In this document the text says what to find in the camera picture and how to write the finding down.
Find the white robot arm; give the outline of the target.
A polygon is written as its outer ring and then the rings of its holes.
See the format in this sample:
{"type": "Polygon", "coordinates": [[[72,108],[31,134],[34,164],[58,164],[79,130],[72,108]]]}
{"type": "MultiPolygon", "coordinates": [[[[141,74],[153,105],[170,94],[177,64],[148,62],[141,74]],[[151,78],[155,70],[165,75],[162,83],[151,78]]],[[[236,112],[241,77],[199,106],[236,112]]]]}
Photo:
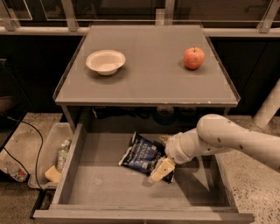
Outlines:
{"type": "Polygon", "coordinates": [[[203,115],[195,129],[170,136],[164,152],[149,176],[151,183],[173,172],[176,165],[199,156],[214,155],[229,149],[238,150],[280,172],[280,137],[245,129],[225,116],[203,115]]]}

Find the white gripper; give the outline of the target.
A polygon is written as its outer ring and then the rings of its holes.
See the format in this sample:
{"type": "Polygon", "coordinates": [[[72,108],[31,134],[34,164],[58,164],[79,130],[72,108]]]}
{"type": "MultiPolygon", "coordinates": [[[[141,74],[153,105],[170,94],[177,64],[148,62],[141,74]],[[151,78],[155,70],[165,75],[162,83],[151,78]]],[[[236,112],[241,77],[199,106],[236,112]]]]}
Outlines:
{"type": "Polygon", "coordinates": [[[165,154],[167,157],[161,157],[155,166],[155,169],[151,172],[148,180],[154,184],[165,179],[168,183],[173,181],[175,164],[182,165],[191,160],[182,150],[180,145],[180,138],[182,133],[179,132],[176,135],[162,135],[159,137],[162,144],[165,144],[165,154]]]}

